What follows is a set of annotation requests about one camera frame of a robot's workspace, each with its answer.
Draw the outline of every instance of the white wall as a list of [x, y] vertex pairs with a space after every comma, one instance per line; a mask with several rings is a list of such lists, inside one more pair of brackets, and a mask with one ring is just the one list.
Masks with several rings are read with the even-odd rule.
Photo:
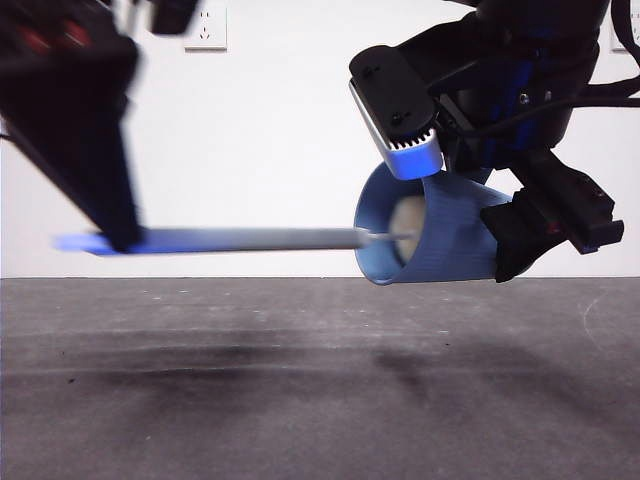
[[[379, 156], [347, 90], [348, 64], [467, 8], [440, 0], [230, 0], [230, 49], [186, 55], [139, 29], [144, 66], [127, 118], [131, 167], [150, 226], [349, 226]], [[635, 74], [605, 52], [597, 81]], [[638, 111], [575, 114], [557, 149], [618, 202], [622, 245], [580, 257], [569, 245], [531, 276], [640, 275]], [[88, 222], [11, 146], [2, 147], [2, 275], [351, 276], [349, 252], [99, 259], [63, 254], [52, 236]], [[491, 185], [512, 192], [509, 174]]]

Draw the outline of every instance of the white sponge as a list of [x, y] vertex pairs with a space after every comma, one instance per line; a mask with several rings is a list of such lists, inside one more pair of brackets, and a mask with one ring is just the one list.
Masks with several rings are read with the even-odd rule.
[[424, 227], [427, 203], [424, 196], [405, 197], [393, 210], [389, 230], [391, 234], [415, 232], [414, 238], [396, 241], [396, 251], [403, 263], [408, 263], [418, 248], [418, 242]]

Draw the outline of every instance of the screw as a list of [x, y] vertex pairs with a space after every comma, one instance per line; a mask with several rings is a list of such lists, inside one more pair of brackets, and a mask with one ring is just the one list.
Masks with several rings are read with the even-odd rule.
[[397, 127], [402, 123], [402, 120], [403, 120], [403, 116], [401, 113], [394, 113], [393, 116], [391, 117], [391, 125], [393, 125], [394, 127]]

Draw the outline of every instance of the blurred object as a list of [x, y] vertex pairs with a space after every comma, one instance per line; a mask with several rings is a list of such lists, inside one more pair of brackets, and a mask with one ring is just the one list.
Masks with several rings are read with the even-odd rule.
[[65, 235], [56, 247], [94, 255], [255, 252], [273, 250], [354, 250], [373, 242], [414, 237], [413, 233], [374, 233], [362, 228], [208, 228], [145, 229], [142, 241], [115, 251], [104, 235]]
[[200, 0], [152, 0], [151, 33], [181, 35], [186, 32]]
[[137, 60], [95, 0], [0, 3], [7, 133], [115, 248], [140, 238], [120, 131]]

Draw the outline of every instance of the gray floor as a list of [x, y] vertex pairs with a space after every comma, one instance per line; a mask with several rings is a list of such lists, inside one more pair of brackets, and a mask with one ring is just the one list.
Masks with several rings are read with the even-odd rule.
[[2, 478], [640, 478], [640, 280], [2, 282]]

